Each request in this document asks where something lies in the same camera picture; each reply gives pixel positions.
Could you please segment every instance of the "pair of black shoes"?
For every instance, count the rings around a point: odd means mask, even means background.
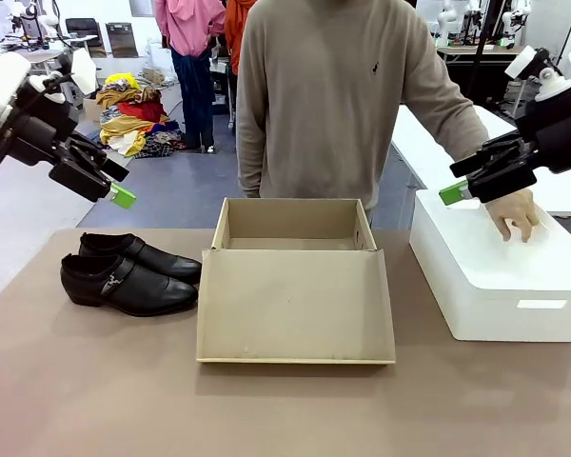
[[[163,252],[133,234],[85,233],[79,255],[61,262],[61,282],[72,302],[108,305],[139,317],[192,309],[201,278],[196,260]]]

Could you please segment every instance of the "dark pants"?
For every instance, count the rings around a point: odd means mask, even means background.
[[[211,73],[209,72],[210,51],[204,51],[198,57],[180,55],[171,50],[173,67],[182,89],[182,110],[187,146],[208,148],[213,146],[213,110],[215,100]]]

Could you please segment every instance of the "beige sweater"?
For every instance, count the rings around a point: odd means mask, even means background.
[[[404,0],[259,0],[237,92],[244,192],[373,209],[401,102],[455,159],[487,140]]]

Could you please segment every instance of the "pink hoodie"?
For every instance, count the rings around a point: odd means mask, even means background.
[[[220,0],[154,0],[161,33],[180,55],[197,57],[210,35],[225,31],[226,10]]]

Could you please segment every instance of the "white box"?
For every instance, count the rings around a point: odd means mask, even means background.
[[[361,202],[226,199],[203,255],[197,360],[395,363],[384,254]]]
[[[571,235],[537,208],[504,243],[484,206],[417,192],[410,246],[458,340],[571,342]]]

